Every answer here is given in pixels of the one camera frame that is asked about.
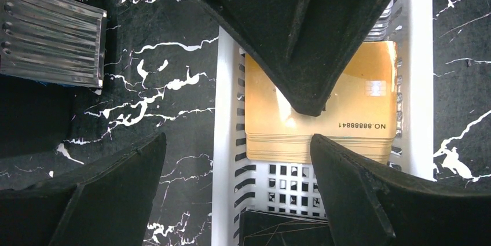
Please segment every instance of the square hole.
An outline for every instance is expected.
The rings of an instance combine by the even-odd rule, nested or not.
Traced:
[[[306,167],[302,168],[302,176],[304,178],[308,178],[309,177],[309,168],[306,168]]]
[[[290,190],[296,191],[296,181],[290,182]]]
[[[303,206],[303,207],[306,207],[306,206],[308,206],[308,205],[309,205],[309,204],[308,204],[308,201],[309,201],[309,198],[307,198],[307,197],[303,197],[303,196],[302,196],[302,206]]]
[[[312,206],[320,208],[321,207],[321,199],[319,198],[312,198]]]
[[[284,179],[280,179],[280,189],[286,189],[287,188],[287,181]]]
[[[303,192],[309,191],[309,183],[308,182],[302,182],[302,191]]]

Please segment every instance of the black marble surface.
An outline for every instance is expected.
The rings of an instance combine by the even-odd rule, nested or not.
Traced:
[[[491,0],[433,0],[434,162],[439,182],[491,185]]]
[[[108,11],[104,88],[72,88],[69,138],[51,152],[0,159],[0,189],[164,131],[166,162],[143,245],[210,245],[218,25],[189,0],[81,1]],[[435,177],[489,190],[489,0],[433,2]]]

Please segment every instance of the white basket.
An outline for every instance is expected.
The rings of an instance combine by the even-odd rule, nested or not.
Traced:
[[[432,0],[397,0],[399,17],[388,28],[398,42],[398,138],[402,154],[390,161],[402,171],[433,179]],[[239,243],[239,215],[248,208],[325,216],[313,167],[250,161],[244,127],[244,57],[239,45],[219,30],[211,243]]]

